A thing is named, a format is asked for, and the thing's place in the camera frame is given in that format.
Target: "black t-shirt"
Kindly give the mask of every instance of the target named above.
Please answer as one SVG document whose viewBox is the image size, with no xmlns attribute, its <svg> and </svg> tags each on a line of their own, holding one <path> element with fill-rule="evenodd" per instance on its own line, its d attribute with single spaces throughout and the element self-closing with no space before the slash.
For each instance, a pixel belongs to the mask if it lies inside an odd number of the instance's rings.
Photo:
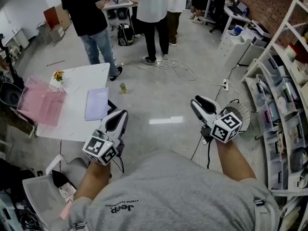
<svg viewBox="0 0 308 231">
<path fill-rule="evenodd" d="M 100 0 L 61 0 L 71 15 L 78 36 L 94 35 L 107 27 L 103 12 L 95 5 Z"/>
</svg>

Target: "black pants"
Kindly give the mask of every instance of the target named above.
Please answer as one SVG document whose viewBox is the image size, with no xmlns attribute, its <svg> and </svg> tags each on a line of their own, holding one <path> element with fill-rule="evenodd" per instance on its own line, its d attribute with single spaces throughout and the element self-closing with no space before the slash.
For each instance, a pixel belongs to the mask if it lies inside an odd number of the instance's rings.
<svg viewBox="0 0 308 231">
<path fill-rule="evenodd" d="M 141 34 L 142 29 L 140 26 L 140 20 L 137 19 L 137 9 L 138 7 L 132 7 L 133 9 L 133 15 L 131 16 L 131 22 L 133 23 L 135 34 Z"/>
<path fill-rule="evenodd" d="M 179 27 L 179 18 L 180 18 L 181 12 L 179 13 L 172 13 L 167 12 L 167 19 L 168 19 L 168 31 L 169 31 L 169 42 L 172 44 L 177 43 L 177 33 L 178 33 L 178 27 Z"/>
<path fill-rule="evenodd" d="M 156 60 L 155 27 L 158 31 L 159 45 L 160 49 L 162 50 L 162 53 L 168 54 L 169 51 L 167 16 L 159 22 L 142 22 L 142 29 L 145 35 L 146 47 L 148 48 L 149 58 L 151 61 Z"/>
</svg>

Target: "purple folder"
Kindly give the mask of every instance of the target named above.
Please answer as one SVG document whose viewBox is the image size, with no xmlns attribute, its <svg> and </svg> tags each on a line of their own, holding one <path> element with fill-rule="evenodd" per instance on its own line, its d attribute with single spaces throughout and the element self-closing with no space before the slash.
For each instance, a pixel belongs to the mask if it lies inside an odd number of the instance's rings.
<svg viewBox="0 0 308 231">
<path fill-rule="evenodd" d="M 88 91 L 85 121 L 102 120 L 108 111 L 108 88 Z"/>
</svg>

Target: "office chair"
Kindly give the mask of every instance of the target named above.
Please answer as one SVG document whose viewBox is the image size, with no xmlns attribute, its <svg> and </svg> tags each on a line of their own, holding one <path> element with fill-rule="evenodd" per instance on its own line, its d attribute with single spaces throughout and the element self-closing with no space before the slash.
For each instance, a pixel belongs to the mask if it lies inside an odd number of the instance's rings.
<svg viewBox="0 0 308 231">
<path fill-rule="evenodd" d="M 216 29 L 223 31 L 223 28 L 227 23 L 227 19 L 224 16 L 224 6 L 225 6 L 225 0 L 214 0 L 214 9 L 210 12 L 210 17 L 215 22 L 214 23 L 206 22 L 205 24 L 205 25 L 208 24 L 214 25 L 214 28 L 210 30 L 210 33 L 212 33 Z"/>
</svg>

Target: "gray t-shirt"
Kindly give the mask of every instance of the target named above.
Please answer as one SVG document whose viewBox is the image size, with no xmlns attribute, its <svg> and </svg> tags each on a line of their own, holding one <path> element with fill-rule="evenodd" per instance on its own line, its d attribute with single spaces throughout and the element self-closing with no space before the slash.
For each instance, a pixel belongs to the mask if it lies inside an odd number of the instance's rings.
<svg viewBox="0 0 308 231">
<path fill-rule="evenodd" d="M 63 230 L 86 221 L 90 231 L 253 231 L 254 198 L 279 213 L 267 188 L 255 179 L 237 182 L 176 153 L 152 153 L 93 202 L 74 201 Z"/>
</svg>

